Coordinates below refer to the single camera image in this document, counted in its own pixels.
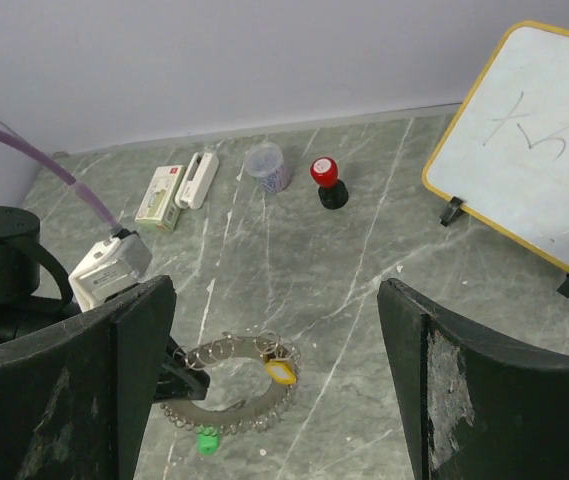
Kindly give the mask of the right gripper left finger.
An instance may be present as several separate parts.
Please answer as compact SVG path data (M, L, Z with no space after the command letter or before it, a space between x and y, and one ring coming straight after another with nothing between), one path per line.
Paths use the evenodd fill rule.
M131 479L173 322L156 276L0 344L0 479Z

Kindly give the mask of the white stapler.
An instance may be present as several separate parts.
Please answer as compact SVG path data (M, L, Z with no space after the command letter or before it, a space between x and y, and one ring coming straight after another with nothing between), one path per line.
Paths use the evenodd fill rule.
M200 209L209 192L219 159L211 152L195 153L185 171L175 194L175 203L180 209Z

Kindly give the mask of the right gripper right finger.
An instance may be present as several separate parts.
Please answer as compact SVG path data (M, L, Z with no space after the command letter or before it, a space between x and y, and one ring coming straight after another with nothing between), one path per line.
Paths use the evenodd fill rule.
M569 355L450 311L398 279L378 312L417 479L569 479Z

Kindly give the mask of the white framed whiteboard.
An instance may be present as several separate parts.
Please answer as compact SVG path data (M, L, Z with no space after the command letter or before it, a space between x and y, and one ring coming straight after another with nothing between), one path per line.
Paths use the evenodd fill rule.
M424 186L565 272L569 296L569 30L513 25L428 159Z

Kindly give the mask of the green tagged key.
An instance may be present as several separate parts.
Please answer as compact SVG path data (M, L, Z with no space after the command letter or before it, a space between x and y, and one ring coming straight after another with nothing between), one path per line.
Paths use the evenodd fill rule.
M217 427L200 427L197 431L197 449L201 455L214 454L220 445L220 431Z

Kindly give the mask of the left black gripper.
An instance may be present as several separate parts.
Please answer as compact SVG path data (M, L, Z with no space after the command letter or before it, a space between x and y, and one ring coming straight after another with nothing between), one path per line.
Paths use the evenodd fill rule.
M0 206L0 344L73 315L68 273L40 244L40 219Z

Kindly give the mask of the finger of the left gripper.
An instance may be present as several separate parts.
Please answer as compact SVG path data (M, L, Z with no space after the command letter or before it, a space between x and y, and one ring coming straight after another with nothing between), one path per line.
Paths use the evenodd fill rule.
M190 368L186 352L169 337L162 356L154 401L204 400L210 385L210 376L203 370Z

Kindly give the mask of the clear plastic clip jar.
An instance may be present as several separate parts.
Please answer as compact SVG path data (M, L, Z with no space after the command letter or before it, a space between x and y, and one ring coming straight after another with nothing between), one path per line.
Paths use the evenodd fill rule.
M243 166L258 185L272 194L286 189L292 178L281 148L273 142L251 147L244 157Z

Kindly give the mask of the green white staple box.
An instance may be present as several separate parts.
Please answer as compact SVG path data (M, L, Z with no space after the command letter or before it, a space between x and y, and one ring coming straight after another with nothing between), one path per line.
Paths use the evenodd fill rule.
M159 231L173 231L180 214L175 201L186 167L168 165L158 167L148 185L135 215L135 223Z

